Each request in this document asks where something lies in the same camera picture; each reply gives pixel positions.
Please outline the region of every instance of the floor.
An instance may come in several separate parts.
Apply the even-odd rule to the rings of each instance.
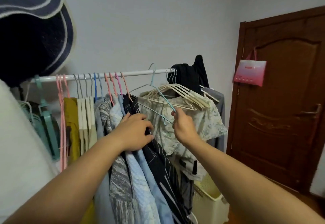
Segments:
[[[290,188],[287,188],[285,186],[280,185],[283,189],[287,190],[291,194],[295,195],[297,198],[299,198],[301,201],[303,201],[305,204],[307,204],[309,207],[311,207],[313,210],[315,210],[318,214],[325,217],[324,212],[324,202],[319,202],[315,198],[304,196]],[[240,217],[238,217],[233,210],[229,209],[229,215],[228,215],[229,221],[226,222],[227,224],[244,224],[245,222],[241,220]]]

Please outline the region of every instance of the door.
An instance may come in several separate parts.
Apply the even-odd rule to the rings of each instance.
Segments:
[[[233,157],[299,190],[325,103],[325,12],[286,18],[241,25],[242,57],[256,47],[267,64],[262,87],[237,84],[229,143]]]

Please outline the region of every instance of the white metal rod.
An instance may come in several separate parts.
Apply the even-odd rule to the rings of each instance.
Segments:
[[[174,72],[175,69],[174,68],[167,68],[167,69],[157,69],[155,71],[155,74],[165,74],[165,73],[171,73]],[[126,76],[137,76],[137,75],[148,75],[148,74],[153,74],[153,70],[144,70],[144,71],[131,71],[131,72],[123,72],[123,75]],[[94,73],[90,73],[91,74],[91,78],[94,79]],[[84,78],[86,77],[86,79],[90,79],[89,74],[79,74],[79,78],[80,80],[84,80]],[[75,80],[73,75],[66,75],[65,76],[66,80]],[[100,73],[100,78],[105,78],[104,73]],[[56,77],[55,76],[43,76],[40,77],[40,81],[41,82],[54,82],[56,81]]]

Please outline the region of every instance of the bag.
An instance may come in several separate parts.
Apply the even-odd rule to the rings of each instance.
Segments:
[[[245,60],[240,60],[234,76],[234,82],[246,83],[250,85],[263,85],[266,61],[257,60],[257,52],[254,47],[254,58],[251,60],[252,51]]]

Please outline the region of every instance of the bag handle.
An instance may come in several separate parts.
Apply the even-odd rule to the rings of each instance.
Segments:
[[[254,47],[254,49],[250,51],[250,53],[248,54],[248,56],[246,57],[245,60],[251,60],[252,52],[253,51],[254,51],[254,60],[257,61],[257,50],[256,50],[256,47]]]

